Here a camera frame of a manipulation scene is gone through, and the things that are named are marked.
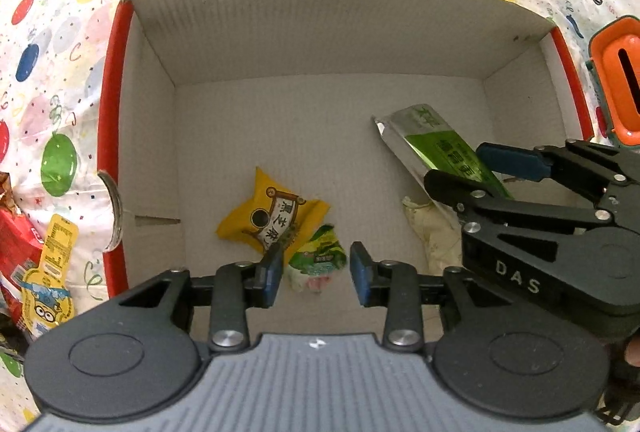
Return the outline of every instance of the red snack bag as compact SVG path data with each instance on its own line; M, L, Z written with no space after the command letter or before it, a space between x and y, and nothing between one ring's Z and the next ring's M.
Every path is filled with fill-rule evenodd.
M0 291L20 328L24 273L38 266L44 242L14 203L9 174L0 173Z

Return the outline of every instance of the yellow snack package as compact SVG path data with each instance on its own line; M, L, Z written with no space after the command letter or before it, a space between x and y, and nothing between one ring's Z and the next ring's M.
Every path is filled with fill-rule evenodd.
M254 197L227 215L216 233L220 238L245 242L259 253L281 242L287 265L322 224L328 210L324 201L305 200L256 168Z
M54 214L47 228L37 268L24 273L22 286L22 320L38 337L47 330L71 319L74 304L65 287L71 250L78 238L78 227Z

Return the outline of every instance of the yellow tag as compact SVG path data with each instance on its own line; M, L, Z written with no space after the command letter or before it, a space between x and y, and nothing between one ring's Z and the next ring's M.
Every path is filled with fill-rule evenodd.
M22 282L22 319L38 337L74 316L71 294L64 281L78 227L54 214L40 255L40 264L25 272Z

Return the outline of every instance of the gray gripper base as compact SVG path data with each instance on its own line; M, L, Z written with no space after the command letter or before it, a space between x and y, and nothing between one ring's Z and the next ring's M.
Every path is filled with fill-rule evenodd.
M443 391L415 354L372 335L264 335L219 356L187 396L136 421L89 425L45 415L30 432L602 432L583 414L555 423L491 417Z

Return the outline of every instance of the patterned tablecloth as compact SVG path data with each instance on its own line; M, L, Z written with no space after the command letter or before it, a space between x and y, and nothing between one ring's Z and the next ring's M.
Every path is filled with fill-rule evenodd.
M0 0L0 169L11 174L17 202L42 234L54 213L79 226L66 278L78 312L108 297L102 252L111 240L113 213L95 160L102 70L118 1ZM596 139L603 141L584 65L588 42L615 18L638 16L640 0L508 1L561 28ZM43 184L41 171L52 160L65 163L68 172ZM2 359L0 431L14 432L37 409L19 368Z

